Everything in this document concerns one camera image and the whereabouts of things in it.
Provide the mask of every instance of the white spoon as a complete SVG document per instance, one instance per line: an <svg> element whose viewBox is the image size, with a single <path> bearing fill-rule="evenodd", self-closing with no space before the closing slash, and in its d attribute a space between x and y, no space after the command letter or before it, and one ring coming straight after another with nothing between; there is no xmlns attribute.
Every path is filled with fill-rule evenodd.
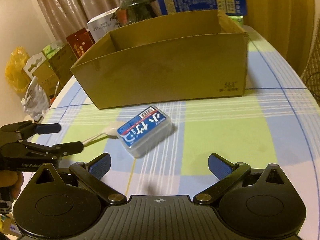
<svg viewBox="0 0 320 240"><path fill-rule="evenodd" d="M119 127L123 126L125 122L123 121L116 121L112 122L110 125L105 127L101 133L96 134L95 136L92 136L88 138L87 140L84 140L82 144L86 146L88 143L94 141L95 139L99 138L101 135L108 135L108 136L117 136L117 130Z"/></svg>

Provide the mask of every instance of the cardboard box flap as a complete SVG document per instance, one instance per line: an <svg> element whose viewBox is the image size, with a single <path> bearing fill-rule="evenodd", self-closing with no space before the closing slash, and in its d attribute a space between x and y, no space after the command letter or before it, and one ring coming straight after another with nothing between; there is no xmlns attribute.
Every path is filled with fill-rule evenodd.
<svg viewBox="0 0 320 240"><path fill-rule="evenodd" d="M88 62L90 60L96 59L98 57L102 57L111 53L116 52L116 48L113 45L113 42L110 37L110 33L107 33L103 36L98 42L94 44L94 46L90 47L84 55L82 55L77 62L72 66L77 66L79 64Z"/></svg>
<svg viewBox="0 0 320 240"><path fill-rule="evenodd" d="M130 24L110 32L111 39L119 51L158 41L221 33L217 10L199 12L180 12Z"/></svg>
<svg viewBox="0 0 320 240"><path fill-rule="evenodd" d="M218 19L222 33L246 33L241 26L234 24L233 20L231 20L224 12L218 11Z"/></svg>

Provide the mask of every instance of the hand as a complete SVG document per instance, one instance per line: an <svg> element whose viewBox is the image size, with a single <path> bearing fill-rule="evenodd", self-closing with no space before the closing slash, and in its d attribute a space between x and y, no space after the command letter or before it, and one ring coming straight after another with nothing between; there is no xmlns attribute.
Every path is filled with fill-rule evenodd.
<svg viewBox="0 0 320 240"><path fill-rule="evenodd" d="M22 184L22 172L0 171L0 187L10 187L11 195L14 199L19 196Z"/></svg>

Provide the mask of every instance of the cardboard box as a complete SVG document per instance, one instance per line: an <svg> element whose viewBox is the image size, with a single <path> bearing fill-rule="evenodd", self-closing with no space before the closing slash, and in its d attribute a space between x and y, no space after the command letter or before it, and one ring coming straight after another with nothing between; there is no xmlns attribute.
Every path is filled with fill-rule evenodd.
<svg viewBox="0 0 320 240"><path fill-rule="evenodd" d="M119 7L93 17L87 23L87 26L95 42L106 35L107 32L120 27L120 23L116 15L116 11L118 10L118 8Z"/></svg>
<svg viewBox="0 0 320 240"><path fill-rule="evenodd" d="M66 44L49 60L44 61L34 72L38 83L44 89L47 96L54 95L58 82L58 93L72 77L71 66L76 62L76 55L69 44Z"/></svg>
<svg viewBox="0 0 320 240"><path fill-rule="evenodd" d="M97 108L240 96L247 43L221 11L182 12L107 33L71 71Z"/></svg>
<svg viewBox="0 0 320 240"><path fill-rule="evenodd" d="M11 235L15 237L21 237L21 233L14 222L11 213L7 215L1 215L0 217L0 232L5 235Z"/></svg>
<svg viewBox="0 0 320 240"><path fill-rule="evenodd" d="M157 0L163 15L196 11L221 10L227 15L247 15L246 0Z"/></svg>
<svg viewBox="0 0 320 240"><path fill-rule="evenodd" d="M66 37L66 40L77 59L80 58L94 44L94 41L91 40L90 32L87 32L85 28L82 28L81 30L69 35Z"/></svg>
<svg viewBox="0 0 320 240"><path fill-rule="evenodd" d="M66 44L52 58L49 59L49 64L59 79L62 87L64 87L72 77L70 68L76 61L76 55L73 53L69 44Z"/></svg>

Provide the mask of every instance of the open cardboard box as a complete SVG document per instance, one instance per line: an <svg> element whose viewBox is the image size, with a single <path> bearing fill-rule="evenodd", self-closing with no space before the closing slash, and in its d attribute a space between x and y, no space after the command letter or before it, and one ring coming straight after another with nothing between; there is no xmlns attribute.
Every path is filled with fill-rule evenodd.
<svg viewBox="0 0 320 240"><path fill-rule="evenodd" d="M71 71L97 108L240 96L247 33L217 10L144 20L107 33Z"/></svg>

